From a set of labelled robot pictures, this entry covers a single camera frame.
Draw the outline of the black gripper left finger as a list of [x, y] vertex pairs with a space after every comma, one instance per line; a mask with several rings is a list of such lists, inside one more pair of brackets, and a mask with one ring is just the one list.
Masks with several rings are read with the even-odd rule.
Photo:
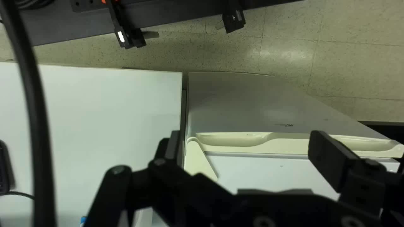
[[155, 210], [169, 227], [233, 226], [234, 197], [201, 174], [188, 174], [180, 160], [180, 132], [172, 131], [160, 140], [145, 169], [108, 169], [83, 227], [129, 227], [143, 208]]

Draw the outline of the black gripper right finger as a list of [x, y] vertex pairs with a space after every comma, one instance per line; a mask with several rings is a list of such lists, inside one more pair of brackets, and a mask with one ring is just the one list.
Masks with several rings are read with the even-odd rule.
[[338, 200], [374, 217], [383, 227], [404, 227], [404, 174], [359, 158], [324, 131], [309, 135], [307, 159], [339, 194]]

